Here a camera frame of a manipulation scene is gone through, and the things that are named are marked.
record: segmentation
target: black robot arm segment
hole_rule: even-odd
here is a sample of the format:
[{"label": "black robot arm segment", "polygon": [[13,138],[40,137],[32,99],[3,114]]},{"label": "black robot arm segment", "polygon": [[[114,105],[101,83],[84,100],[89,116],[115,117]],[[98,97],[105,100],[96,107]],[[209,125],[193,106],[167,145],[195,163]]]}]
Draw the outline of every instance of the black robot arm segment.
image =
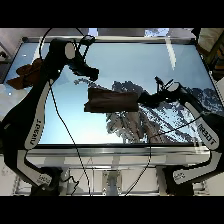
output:
[{"label": "black robot arm segment", "polygon": [[71,41],[52,40],[40,69],[39,82],[18,105],[8,112],[1,123],[5,164],[24,181],[35,187],[43,184],[46,185],[47,190],[55,187],[52,173],[34,166],[26,159],[27,152],[33,149],[41,138],[45,122],[45,101],[51,85],[58,79],[67,64],[77,67],[78,72],[82,70],[82,75],[91,76],[85,73],[86,68],[89,70],[92,68],[84,63],[84,59],[74,59],[79,56],[79,52],[76,51]]},{"label": "black robot arm segment", "polygon": [[224,117],[209,112],[202,104],[189,93],[180,83],[172,83],[161,88],[156,94],[149,95],[144,92],[138,102],[145,106],[156,108],[161,102],[179,101],[187,108],[195,119],[200,138],[210,150],[208,161],[197,165],[183,167],[173,172],[173,179],[176,184],[187,182],[200,182],[224,171]]}]

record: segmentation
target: glass tabletop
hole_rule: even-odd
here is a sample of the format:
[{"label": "glass tabletop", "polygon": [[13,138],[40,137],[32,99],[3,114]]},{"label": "glass tabletop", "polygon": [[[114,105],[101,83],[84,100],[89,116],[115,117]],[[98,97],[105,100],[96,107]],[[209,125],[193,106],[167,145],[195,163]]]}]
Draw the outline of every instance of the glass tabletop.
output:
[{"label": "glass tabletop", "polygon": [[[43,58],[49,49],[45,43]],[[16,69],[31,64],[38,56],[38,43],[23,43],[5,79],[7,92],[12,91],[6,81],[17,77]],[[193,116],[178,102],[162,103],[151,109],[139,105],[137,113],[95,114],[84,112],[88,88],[98,87],[118,92],[144,90],[155,93],[155,76],[164,83],[171,79],[199,99],[205,108],[224,115],[222,103],[194,45],[158,43],[94,43],[86,57],[87,64],[99,69],[99,79],[89,81],[75,76],[65,66],[53,91],[61,117],[77,144],[147,143],[142,123],[154,126],[158,132],[169,131],[193,120]],[[123,126],[112,128],[116,118]],[[161,138],[164,143],[201,141],[195,124],[188,125]],[[51,94],[45,105],[45,127],[39,144],[72,144],[65,127],[58,118]]]}]

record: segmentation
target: dark brown towel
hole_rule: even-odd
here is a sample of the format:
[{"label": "dark brown towel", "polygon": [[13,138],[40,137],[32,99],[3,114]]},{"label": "dark brown towel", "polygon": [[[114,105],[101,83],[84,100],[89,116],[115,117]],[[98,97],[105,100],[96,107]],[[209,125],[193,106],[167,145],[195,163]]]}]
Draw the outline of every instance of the dark brown towel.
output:
[{"label": "dark brown towel", "polygon": [[135,92],[119,93],[111,90],[89,88],[88,99],[84,112],[138,112],[138,94]]},{"label": "dark brown towel", "polygon": [[32,65],[24,65],[16,70],[19,77],[10,79],[7,83],[14,89],[24,89],[37,84],[40,79],[41,59],[37,58]]}]

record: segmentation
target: table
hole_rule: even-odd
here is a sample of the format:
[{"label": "table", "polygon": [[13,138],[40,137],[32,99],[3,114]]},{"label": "table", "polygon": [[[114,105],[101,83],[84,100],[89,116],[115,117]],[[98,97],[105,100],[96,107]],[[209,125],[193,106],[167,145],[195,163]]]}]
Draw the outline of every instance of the table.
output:
[{"label": "table", "polygon": [[[49,48],[49,40],[42,49],[43,58]],[[190,40],[172,40],[169,38],[116,38],[94,43],[87,54],[87,63],[99,69],[99,79],[95,85],[116,90],[133,90],[140,93],[147,90],[156,92],[155,76],[164,82],[174,79],[187,87],[195,97],[209,110],[224,114],[222,103],[208,72]],[[16,69],[30,64],[38,57],[38,42],[23,43],[6,76],[7,91],[12,88],[6,84],[8,79],[17,76]],[[106,130],[106,115],[84,113],[84,104],[88,101],[88,79],[75,76],[65,66],[61,76],[53,85],[59,112],[67,124],[77,144],[123,144],[123,139]],[[63,124],[60,122],[49,94],[46,101],[46,123],[39,144],[72,144]],[[178,103],[164,103],[158,109],[142,108],[150,121],[159,125],[160,131],[179,127],[193,119]],[[166,135],[166,144],[200,142],[194,124],[175,133]]]}]

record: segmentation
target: robotic arm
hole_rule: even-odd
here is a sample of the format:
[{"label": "robotic arm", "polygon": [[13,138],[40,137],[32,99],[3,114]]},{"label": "robotic arm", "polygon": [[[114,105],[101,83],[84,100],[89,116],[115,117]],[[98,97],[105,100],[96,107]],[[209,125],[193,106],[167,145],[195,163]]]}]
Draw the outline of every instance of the robotic arm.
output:
[{"label": "robotic arm", "polygon": [[[5,116],[1,123],[3,154],[5,164],[32,186],[44,185],[52,191],[57,187],[61,171],[38,168],[27,159],[27,152],[39,142],[44,128],[45,101],[51,85],[59,78],[65,65],[77,75],[88,76],[95,81],[99,70],[89,67],[85,55],[95,41],[92,36],[85,36],[77,47],[63,39],[54,39],[41,66],[40,80],[28,95]],[[82,56],[80,46],[86,45]]]},{"label": "robotic arm", "polygon": [[224,171],[224,117],[209,112],[201,103],[189,93],[178,82],[163,84],[162,80],[156,77],[158,90],[156,94],[149,95],[142,93],[138,102],[145,106],[156,108],[163,101],[179,101],[187,108],[196,120],[198,133],[205,146],[210,150],[208,161],[189,166],[176,167],[173,170],[172,178],[176,184],[196,183],[206,180]]}]

